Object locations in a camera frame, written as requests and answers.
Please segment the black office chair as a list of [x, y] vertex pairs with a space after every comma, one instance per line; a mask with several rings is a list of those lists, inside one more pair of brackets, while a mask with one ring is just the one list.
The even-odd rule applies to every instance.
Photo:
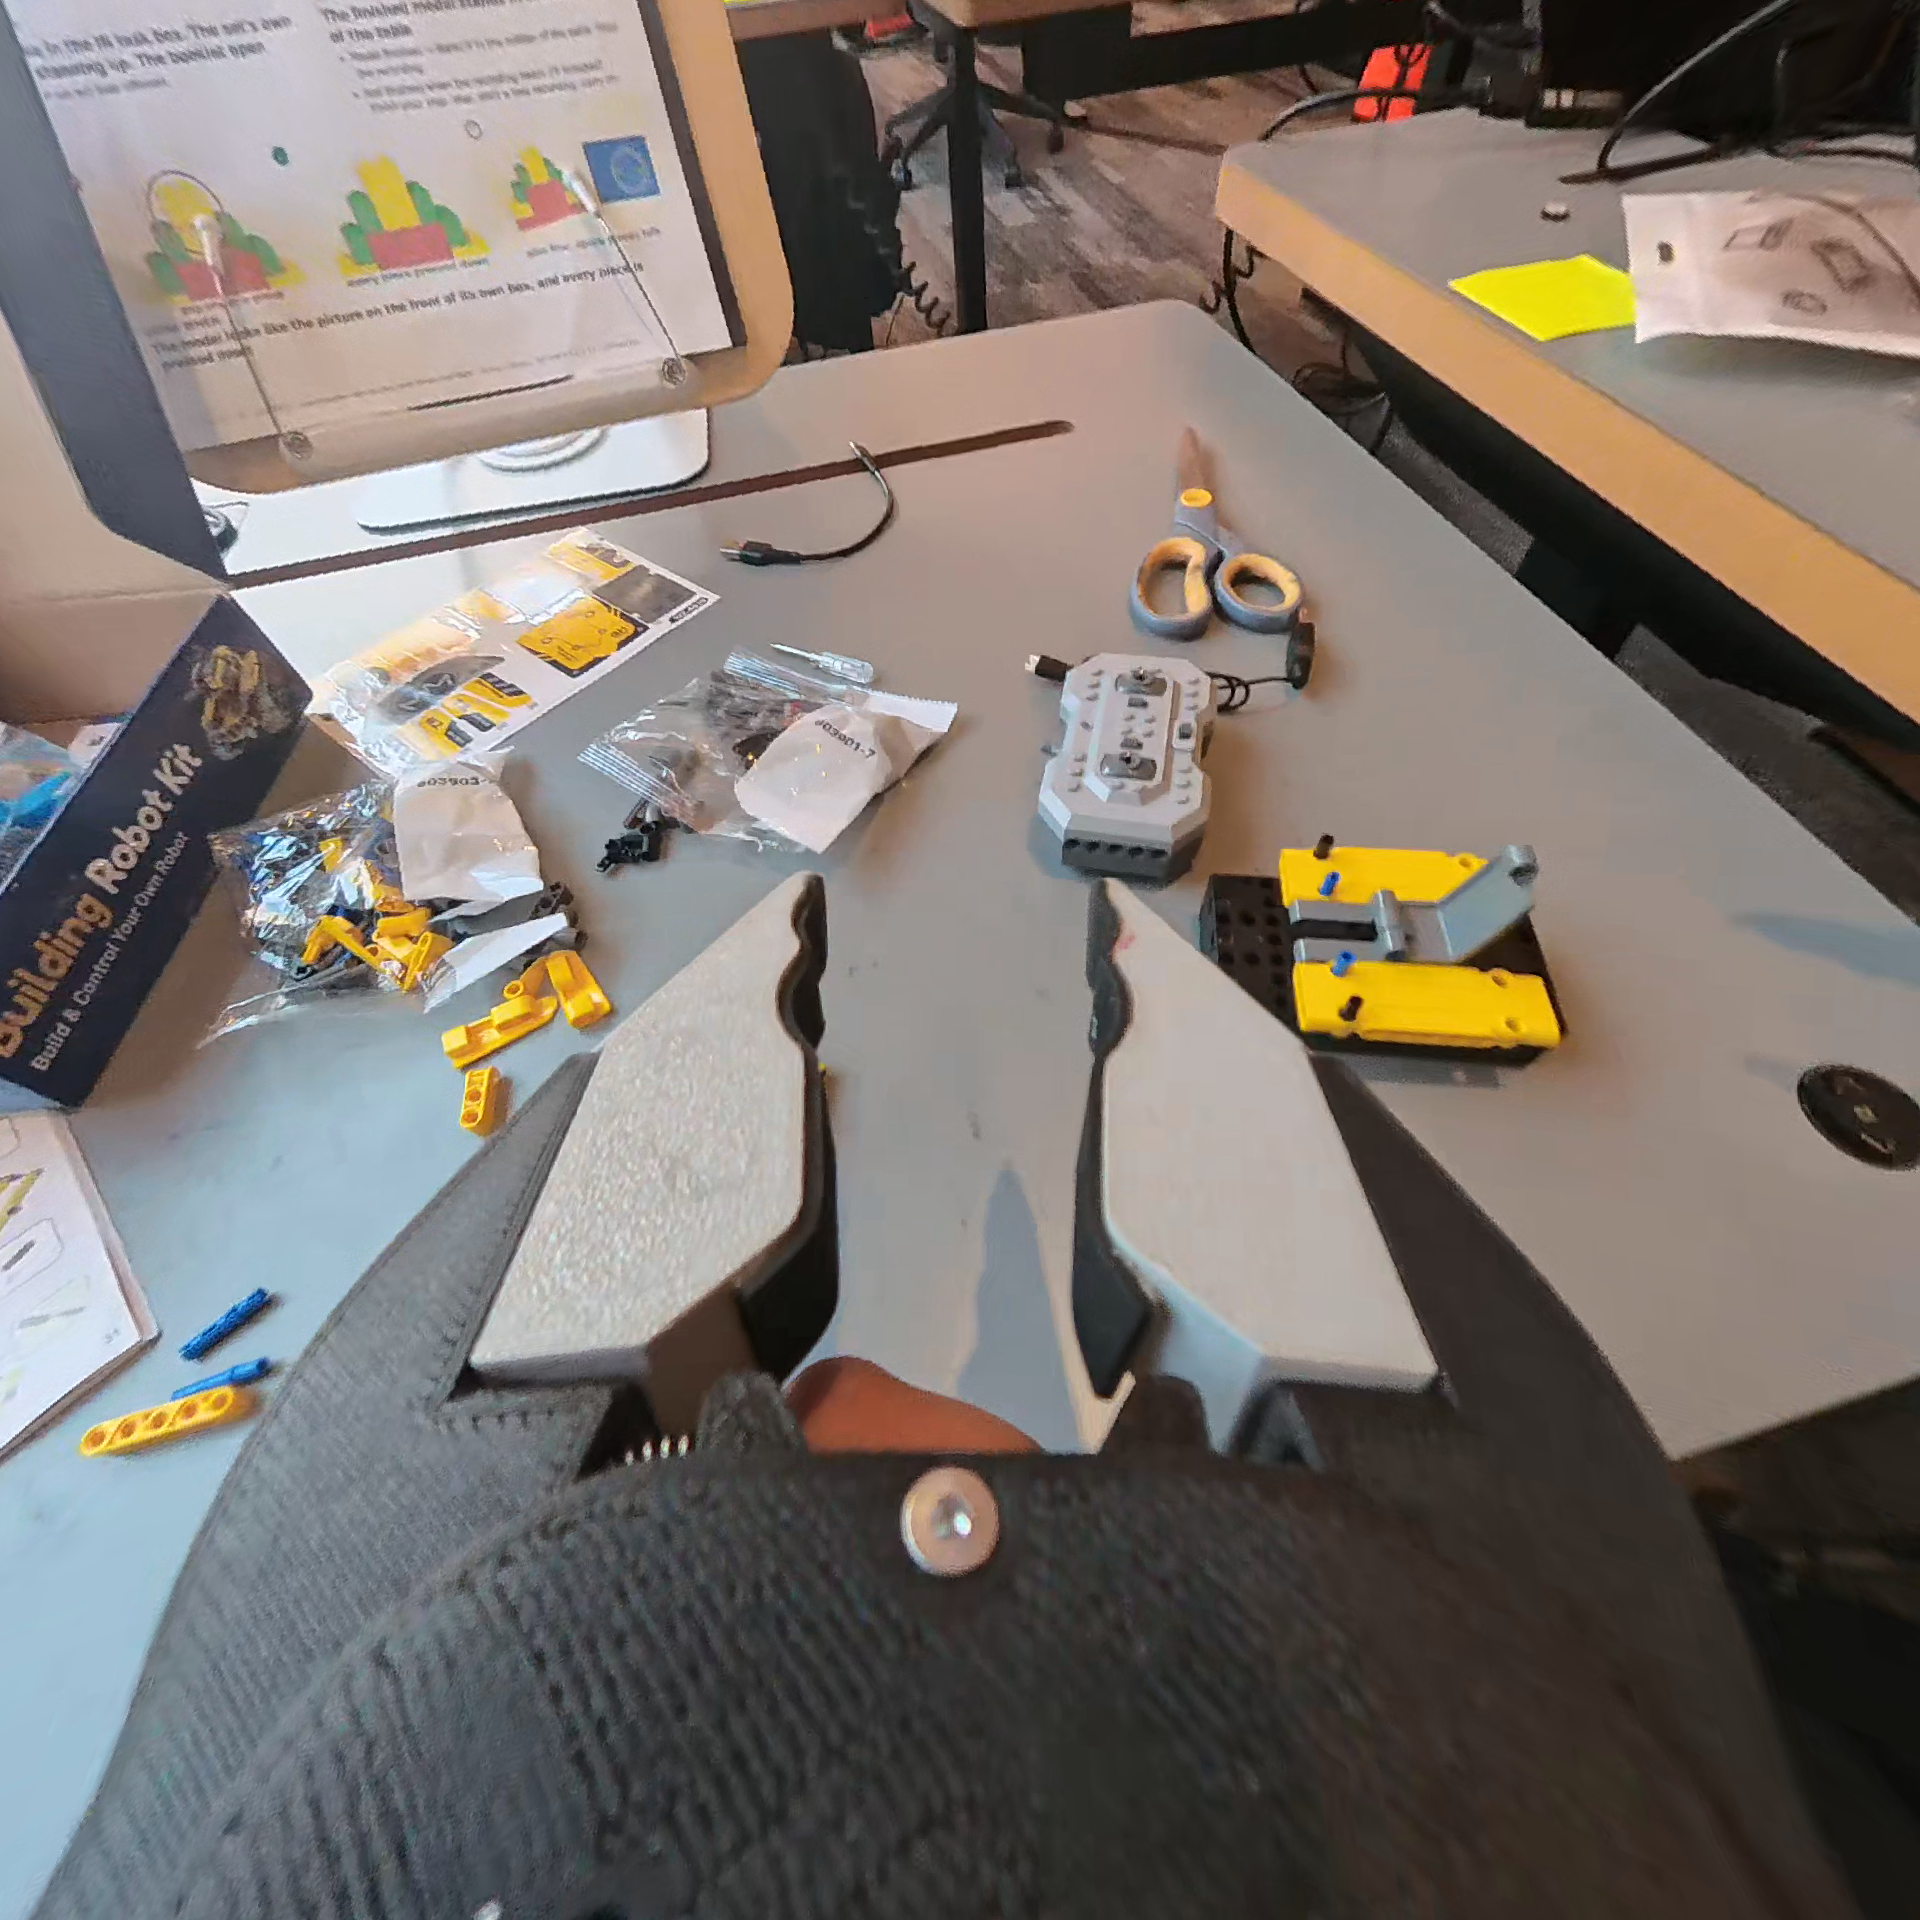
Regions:
[[971, 105], [977, 133], [977, 154], [982, 162], [998, 167], [1001, 183], [1019, 189], [1024, 185], [1024, 167], [1016, 154], [1016, 143], [1001, 124], [1014, 117], [1036, 125], [1044, 125], [1044, 152], [1060, 154], [1065, 151], [1071, 119], [1065, 108], [1044, 102], [1031, 90], [1014, 87], [996, 87], [975, 72], [971, 93], [963, 95], [953, 77], [953, 48], [958, 29], [933, 5], [907, 1], [905, 16], [923, 32], [942, 82], [933, 90], [891, 112], [879, 129], [879, 162], [900, 189], [913, 185], [913, 158], [919, 158], [933, 137], [949, 135], [955, 113], [963, 105]]

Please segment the yellow five-hole beam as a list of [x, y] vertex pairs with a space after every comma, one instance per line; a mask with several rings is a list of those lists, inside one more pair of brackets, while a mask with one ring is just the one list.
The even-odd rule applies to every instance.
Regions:
[[81, 1458], [118, 1458], [176, 1446], [189, 1438], [245, 1424], [257, 1409], [249, 1385], [223, 1382], [199, 1393], [169, 1398], [116, 1420], [88, 1425], [79, 1439]]

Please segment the black base yellow panel assembly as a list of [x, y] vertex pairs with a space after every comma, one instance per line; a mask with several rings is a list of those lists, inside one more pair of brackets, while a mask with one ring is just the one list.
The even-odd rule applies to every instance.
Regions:
[[1525, 1064], [1565, 1037], [1531, 918], [1537, 874], [1529, 846], [1476, 855], [1323, 833], [1284, 847], [1271, 873], [1211, 874], [1198, 944], [1315, 1049]]

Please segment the neighbouring grey desk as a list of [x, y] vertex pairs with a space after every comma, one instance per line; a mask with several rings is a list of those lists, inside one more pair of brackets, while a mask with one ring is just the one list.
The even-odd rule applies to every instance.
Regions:
[[1559, 255], [1625, 264], [1598, 137], [1473, 112], [1227, 151], [1216, 217], [1644, 532], [1918, 712], [1915, 364], [1629, 327], [1534, 342], [1454, 280]]

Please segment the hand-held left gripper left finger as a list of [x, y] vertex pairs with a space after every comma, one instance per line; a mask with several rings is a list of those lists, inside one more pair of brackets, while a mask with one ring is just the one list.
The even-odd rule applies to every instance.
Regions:
[[836, 1310], [824, 878], [716, 937], [592, 1055], [469, 1365], [499, 1385], [790, 1377]]

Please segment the grey remote controller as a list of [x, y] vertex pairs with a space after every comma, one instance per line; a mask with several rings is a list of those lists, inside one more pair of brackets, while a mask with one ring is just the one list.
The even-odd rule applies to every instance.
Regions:
[[1166, 655], [1102, 654], [1046, 670], [1060, 734], [1037, 816], [1069, 873], [1169, 881], [1193, 863], [1211, 814], [1216, 686]]

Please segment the blue cardboard kit box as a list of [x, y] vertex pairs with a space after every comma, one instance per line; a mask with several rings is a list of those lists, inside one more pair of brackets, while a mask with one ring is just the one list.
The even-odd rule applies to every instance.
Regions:
[[5, 722], [111, 736], [3, 896], [5, 1112], [76, 1111], [189, 929], [211, 836], [295, 752], [305, 682], [228, 589], [164, 423], [113, 408], [102, 474], [5, 329]]

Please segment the black desk grommet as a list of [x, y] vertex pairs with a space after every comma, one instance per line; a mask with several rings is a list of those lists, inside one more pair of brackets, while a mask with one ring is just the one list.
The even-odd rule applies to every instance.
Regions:
[[1918, 1167], [1918, 1098], [1884, 1074], [1816, 1062], [1795, 1082], [1815, 1132], [1845, 1156], [1872, 1167]]

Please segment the white instruction booklet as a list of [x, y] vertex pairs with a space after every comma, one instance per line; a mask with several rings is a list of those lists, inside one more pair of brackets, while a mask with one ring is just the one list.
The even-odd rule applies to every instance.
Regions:
[[3, 1117], [3, 1454], [23, 1448], [157, 1335], [61, 1116]]

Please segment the white printed paper sheets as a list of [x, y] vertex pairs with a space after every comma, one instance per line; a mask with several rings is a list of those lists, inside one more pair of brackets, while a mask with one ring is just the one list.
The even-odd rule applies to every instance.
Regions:
[[1668, 337], [1918, 356], [1918, 204], [1837, 186], [1623, 199], [1638, 344]]

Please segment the instruction display on silver stand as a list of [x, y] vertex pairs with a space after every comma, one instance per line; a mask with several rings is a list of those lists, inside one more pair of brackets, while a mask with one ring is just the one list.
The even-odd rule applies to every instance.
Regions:
[[796, 318], [724, 5], [5, 5], [5, 324], [88, 505], [727, 405]]

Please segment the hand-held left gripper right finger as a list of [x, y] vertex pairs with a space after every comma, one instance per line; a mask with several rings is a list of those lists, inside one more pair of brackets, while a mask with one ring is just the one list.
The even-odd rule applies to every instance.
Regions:
[[1184, 1381], [1223, 1452], [1275, 1385], [1435, 1386], [1309, 1052], [1119, 880], [1088, 893], [1088, 991], [1071, 1333], [1093, 1392]]

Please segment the clear bag of blue parts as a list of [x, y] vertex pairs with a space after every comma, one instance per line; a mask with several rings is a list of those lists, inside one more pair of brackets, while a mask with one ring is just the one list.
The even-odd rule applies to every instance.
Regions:
[[123, 725], [123, 714], [88, 722], [69, 740], [3, 725], [3, 887], [11, 884]]

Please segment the clear bag of black pins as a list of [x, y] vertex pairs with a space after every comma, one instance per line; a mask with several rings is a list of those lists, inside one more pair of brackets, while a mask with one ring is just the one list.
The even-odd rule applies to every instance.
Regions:
[[580, 764], [629, 800], [633, 830], [824, 852], [958, 720], [953, 702], [732, 654], [592, 738]]

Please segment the yellow black sticker sheet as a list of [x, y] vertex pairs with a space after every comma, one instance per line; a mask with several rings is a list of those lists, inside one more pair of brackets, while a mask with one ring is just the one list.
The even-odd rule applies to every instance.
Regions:
[[574, 530], [326, 668], [308, 718], [387, 776], [501, 752], [716, 604], [669, 567]]

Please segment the yellow paper sheet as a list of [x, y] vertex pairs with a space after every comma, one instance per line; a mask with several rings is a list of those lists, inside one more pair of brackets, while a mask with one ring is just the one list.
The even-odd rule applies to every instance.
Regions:
[[1636, 324], [1629, 274], [1588, 254], [1472, 271], [1446, 287], [1535, 344]]

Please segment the orange grey scissors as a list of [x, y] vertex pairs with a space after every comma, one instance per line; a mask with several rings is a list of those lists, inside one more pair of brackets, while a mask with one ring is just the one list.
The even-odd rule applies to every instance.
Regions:
[[1300, 576], [1230, 527], [1211, 448], [1193, 424], [1174, 453], [1169, 530], [1142, 553], [1132, 584], [1141, 632], [1191, 641], [1219, 618], [1248, 632], [1295, 632], [1305, 609]]

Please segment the clear bag of mixed bricks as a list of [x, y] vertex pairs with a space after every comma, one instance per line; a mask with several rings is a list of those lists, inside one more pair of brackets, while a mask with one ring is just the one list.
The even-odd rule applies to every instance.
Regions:
[[214, 831], [247, 965], [205, 1041], [334, 1002], [425, 1009], [584, 948], [580, 908], [505, 783], [505, 752], [373, 776]]

